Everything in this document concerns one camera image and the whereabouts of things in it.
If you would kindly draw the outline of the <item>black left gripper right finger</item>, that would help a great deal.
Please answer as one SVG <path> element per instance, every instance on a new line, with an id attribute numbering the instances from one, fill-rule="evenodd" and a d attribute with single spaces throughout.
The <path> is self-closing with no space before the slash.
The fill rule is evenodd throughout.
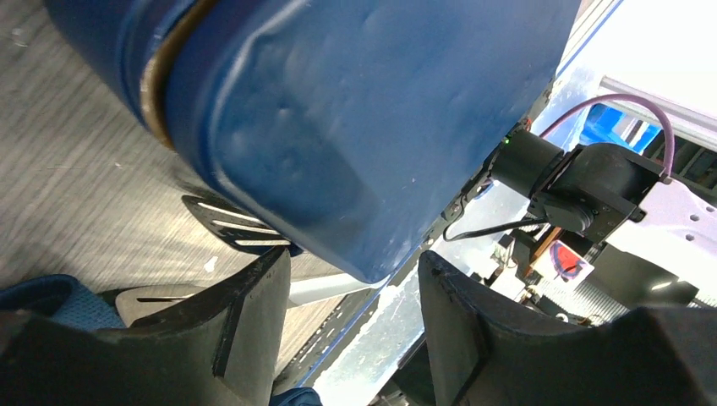
<path id="1" fill-rule="evenodd" d="M 540 314 L 433 251 L 419 292 L 439 405 L 713 405 L 716 312 L 639 308 L 597 327 Z"/>

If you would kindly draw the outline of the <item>blue chocolate tin box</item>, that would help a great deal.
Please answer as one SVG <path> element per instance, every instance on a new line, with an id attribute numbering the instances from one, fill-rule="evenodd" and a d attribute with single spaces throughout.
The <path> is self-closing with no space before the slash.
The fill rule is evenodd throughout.
<path id="1" fill-rule="evenodd" d="M 167 148 L 164 92 L 174 61 L 213 1 L 46 1 L 50 19 Z"/>

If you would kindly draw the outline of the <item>blue tin lid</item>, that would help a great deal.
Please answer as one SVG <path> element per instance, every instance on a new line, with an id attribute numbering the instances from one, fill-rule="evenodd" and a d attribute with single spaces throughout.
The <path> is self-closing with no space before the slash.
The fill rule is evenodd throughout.
<path id="1" fill-rule="evenodd" d="M 221 1 L 167 80 L 177 153 L 365 283 L 395 271 L 553 79 L 577 1 Z"/>

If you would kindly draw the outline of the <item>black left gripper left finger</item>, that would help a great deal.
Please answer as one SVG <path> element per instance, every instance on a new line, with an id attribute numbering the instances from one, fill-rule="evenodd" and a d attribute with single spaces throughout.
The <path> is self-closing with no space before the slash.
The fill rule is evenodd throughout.
<path id="1" fill-rule="evenodd" d="M 269 250 L 235 275 L 138 319 L 85 332 L 1 315 L 4 405 L 266 405 L 290 288 Z"/>

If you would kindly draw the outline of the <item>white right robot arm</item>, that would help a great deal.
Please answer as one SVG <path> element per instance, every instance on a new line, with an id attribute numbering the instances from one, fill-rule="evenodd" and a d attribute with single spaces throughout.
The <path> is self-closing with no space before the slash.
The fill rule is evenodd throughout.
<path id="1" fill-rule="evenodd" d="M 528 198 L 524 227 L 548 224 L 607 243 L 716 297 L 716 208 L 655 162 L 614 144 L 565 153 L 516 129 L 486 161 L 492 179 Z"/>

